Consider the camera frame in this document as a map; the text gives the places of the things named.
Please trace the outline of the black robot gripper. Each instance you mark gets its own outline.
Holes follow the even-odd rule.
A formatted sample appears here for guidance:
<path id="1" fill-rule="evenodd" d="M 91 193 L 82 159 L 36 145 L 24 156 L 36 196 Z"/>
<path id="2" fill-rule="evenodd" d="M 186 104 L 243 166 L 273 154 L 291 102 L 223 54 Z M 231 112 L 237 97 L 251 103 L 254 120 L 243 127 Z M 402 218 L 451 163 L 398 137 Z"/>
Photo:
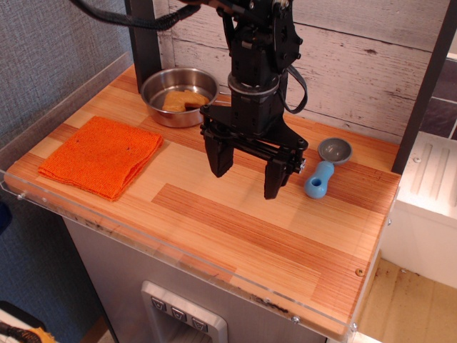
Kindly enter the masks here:
<path id="1" fill-rule="evenodd" d="M 265 86 L 242 84 L 228 78 L 231 106 L 204 105 L 201 134 L 212 173 L 222 177 L 233 166 L 240 149 L 267 161 L 264 197 L 275 199 L 290 175 L 301 173 L 308 143 L 283 119 L 288 78 L 276 76 Z"/>

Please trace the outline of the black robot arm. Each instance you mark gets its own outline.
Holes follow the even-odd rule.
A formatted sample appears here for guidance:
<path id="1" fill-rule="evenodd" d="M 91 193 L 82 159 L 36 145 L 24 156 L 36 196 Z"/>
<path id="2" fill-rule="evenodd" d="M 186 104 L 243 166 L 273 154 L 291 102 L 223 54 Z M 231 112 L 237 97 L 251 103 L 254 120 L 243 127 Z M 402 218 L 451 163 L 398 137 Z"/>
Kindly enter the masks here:
<path id="1" fill-rule="evenodd" d="M 303 41 L 293 22 L 292 1 L 206 1 L 224 24 L 231 57 L 231 105 L 204 105 L 201 134 L 211 171 L 222 177 L 235 150 L 266 161 L 264 196 L 276 198 L 293 173 L 303 170 L 308 143 L 283 119 L 288 77 L 302 87 L 293 66 Z"/>

